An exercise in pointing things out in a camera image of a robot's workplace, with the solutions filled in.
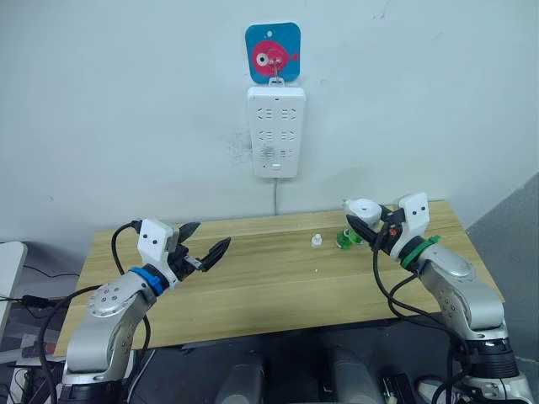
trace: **white cable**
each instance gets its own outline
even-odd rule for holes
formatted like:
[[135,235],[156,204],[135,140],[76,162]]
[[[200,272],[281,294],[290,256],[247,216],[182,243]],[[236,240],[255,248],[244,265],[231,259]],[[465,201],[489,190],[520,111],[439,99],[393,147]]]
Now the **white cable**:
[[136,376],[136,378],[133,380],[133,383],[131,383],[131,387],[129,388],[129,394],[127,395],[127,402],[131,402],[131,396],[133,394],[133,391],[135,391],[135,387],[138,383],[138,381],[141,379],[142,377],[142,374],[144,373],[144,371],[146,370],[146,368],[148,367],[148,365],[150,364],[150,361],[152,361],[153,359],[153,356],[155,355],[155,353],[157,352],[156,349],[154,349],[152,351],[152,353],[150,353],[150,357],[148,358],[148,360],[146,361],[146,363],[144,364],[144,366],[142,367],[141,371],[139,372],[139,374]]
[[273,214],[277,216],[277,185],[279,184],[278,178],[273,178]]

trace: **pink fish cartoon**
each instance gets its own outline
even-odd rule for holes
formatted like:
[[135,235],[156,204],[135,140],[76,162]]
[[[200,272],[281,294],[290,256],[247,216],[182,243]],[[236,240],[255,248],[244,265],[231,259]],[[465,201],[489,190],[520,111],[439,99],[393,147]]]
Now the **pink fish cartoon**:
[[254,47],[251,58],[254,69],[259,74],[272,77],[275,75],[274,64],[277,65],[277,72],[281,72],[288,61],[297,61],[299,56],[297,53],[288,55],[286,49],[274,40],[263,40]]

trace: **green object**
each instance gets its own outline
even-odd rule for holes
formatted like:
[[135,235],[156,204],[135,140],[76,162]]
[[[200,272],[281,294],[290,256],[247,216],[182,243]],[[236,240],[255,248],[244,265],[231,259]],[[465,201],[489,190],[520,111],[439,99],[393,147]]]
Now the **green object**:
[[406,269],[406,267],[408,267],[408,265],[412,262],[414,258],[420,255],[427,247],[430,247],[433,244],[436,244],[440,239],[441,239],[440,236],[432,236],[428,240],[425,240],[424,242],[419,244],[416,248],[412,250],[410,254],[404,257],[404,259],[401,261],[401,267]]
[[354,244],[363,244],[363,238],[355,231],[351,229],[346,229],[340,231],[337,235],[337,246],[343,250],[348,250]]

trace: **metal hook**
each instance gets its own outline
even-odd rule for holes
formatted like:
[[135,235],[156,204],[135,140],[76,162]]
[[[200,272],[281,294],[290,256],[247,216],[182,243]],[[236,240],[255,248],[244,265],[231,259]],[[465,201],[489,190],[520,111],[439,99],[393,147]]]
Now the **metal hook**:
[[277,70],[277,63],[280,63],[280,62],[281,62],[280,58],[277,58],[275,60],[272,60],[272,59],[269,60],[269,63],[273,65],[273,72],[274,72],[274,76],[269,80],[269,84],[281,83],[284,87],[285,80],[279,77],[279,71]]

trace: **wooden table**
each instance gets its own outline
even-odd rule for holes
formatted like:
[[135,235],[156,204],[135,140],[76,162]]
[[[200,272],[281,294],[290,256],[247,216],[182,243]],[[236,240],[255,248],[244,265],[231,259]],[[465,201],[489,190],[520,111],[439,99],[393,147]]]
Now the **wooden table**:
[[[441,235],[443,244],[466,256],[498,291],[449,204],[431,203],[430,218],[427,235]],[[190,255],[203,257],[227,236],[232,237],[230,248],[210,272],[192,274],[159,298],[148,312],[150,347],[392,317],[373,279],[370,248],[336,247],[337,233],[345,227],[342,210],[203,223],[186,242]],[[110,253],[112,233],[96,232],[78,289],[118,277]],[[319,249],[311,247],[315,233],[323,237]],[[134,231],[119,237],[124,268],[141,264],[136,240]],[[388,288],[409,275],[385,254],[379,262]],[[397,298],[427,311],[439,310],[419,282],[403,288]],[[88,295],[79,296],[71,304],[56,355],[65,355],[87,301]],[[143,325],[137,329],[134,348],[142,342]]]

